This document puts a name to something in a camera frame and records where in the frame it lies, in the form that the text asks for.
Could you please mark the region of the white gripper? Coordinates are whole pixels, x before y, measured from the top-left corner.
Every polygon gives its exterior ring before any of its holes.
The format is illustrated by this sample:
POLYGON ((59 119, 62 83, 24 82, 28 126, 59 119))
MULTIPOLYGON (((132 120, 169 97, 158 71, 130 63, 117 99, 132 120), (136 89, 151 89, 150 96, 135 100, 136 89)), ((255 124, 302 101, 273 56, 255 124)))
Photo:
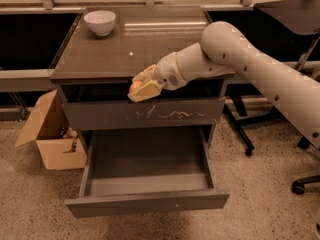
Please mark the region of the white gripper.
POLYGON ((142 83, 133 92, 128 93, 129 99, 141 102, 158 96, 163 88, 174 91, 184 87, 187 81, 179 70, 176 55, 177 53, 173 52, 160 59, 157 65, 153 64, 138 73, 132 81, 142 83))

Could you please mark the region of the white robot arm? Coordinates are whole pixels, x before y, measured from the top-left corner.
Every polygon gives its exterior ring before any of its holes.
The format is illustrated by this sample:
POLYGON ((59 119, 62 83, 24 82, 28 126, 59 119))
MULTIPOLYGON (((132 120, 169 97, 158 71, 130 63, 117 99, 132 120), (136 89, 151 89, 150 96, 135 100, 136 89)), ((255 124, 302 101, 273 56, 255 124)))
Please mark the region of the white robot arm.
POLYGON ((320 83, 255 48, 233 25, 208 25, 201 40, 163 57, 132 80, 128 97, 140 102, 188 82, 232 69, 247 79, 316 148, 320 148, 320 83))

